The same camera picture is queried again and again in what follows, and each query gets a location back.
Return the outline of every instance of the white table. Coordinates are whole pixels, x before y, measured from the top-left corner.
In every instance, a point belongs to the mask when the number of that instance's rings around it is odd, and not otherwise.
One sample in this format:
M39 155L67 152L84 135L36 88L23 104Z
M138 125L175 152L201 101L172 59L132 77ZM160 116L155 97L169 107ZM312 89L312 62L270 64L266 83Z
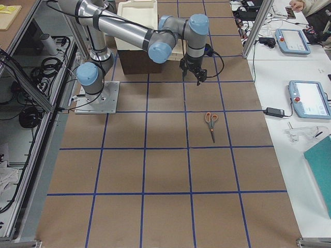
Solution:
M252 61L248 62L252 71ZM255 72L255 86L263 109L274 107L290 115L290 95L287 89L290 80L319 81L324 91L331 96L331 81L327 77L331 74L329 59L257 60ZM330 238L331 219L303 154L317 141L311 142L300 136L299 142L293 143L285 130L289 129L290 122L293 128L326 126L331 131L331 121L299 118L293 113L292 117L283 119L266 116L266 122L302 237Z

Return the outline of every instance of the scissors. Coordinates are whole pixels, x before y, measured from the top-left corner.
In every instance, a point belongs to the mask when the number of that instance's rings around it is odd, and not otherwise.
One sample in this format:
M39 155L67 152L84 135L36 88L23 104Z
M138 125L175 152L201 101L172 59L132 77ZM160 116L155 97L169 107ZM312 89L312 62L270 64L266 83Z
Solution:
M215 136L214 136L214 124L218 119L218 115L212 115L211 112L207 112L205 115L205 121L209 126L210 133L212 135L213 142L215 143Z

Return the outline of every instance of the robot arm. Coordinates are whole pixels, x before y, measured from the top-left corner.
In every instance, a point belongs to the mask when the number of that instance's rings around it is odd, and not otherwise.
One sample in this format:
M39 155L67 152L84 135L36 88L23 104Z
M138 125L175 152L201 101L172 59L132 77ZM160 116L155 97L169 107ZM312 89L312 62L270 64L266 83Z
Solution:
M63 12L84 27L92 46L91 58L102 64L105 72L113 65L105 33L141 48L159 64L168 59L179 38L188 43L187 53L180 62L183 79L189 70L198 82L206 80L207 71L201 69L201 64L209 28L207 16L194 14L189 20L163 16L159 31L155 31L106 10L103 0L58 0L58 3Z

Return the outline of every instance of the scissors blade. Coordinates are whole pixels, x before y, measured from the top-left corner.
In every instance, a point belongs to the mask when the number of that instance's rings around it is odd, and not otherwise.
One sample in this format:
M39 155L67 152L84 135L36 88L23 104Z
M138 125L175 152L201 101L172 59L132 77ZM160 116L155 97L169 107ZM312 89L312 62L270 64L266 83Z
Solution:
M215 143L215 136L214 136L214 131L213 129L210 130L210 134L212 135L212 140Z

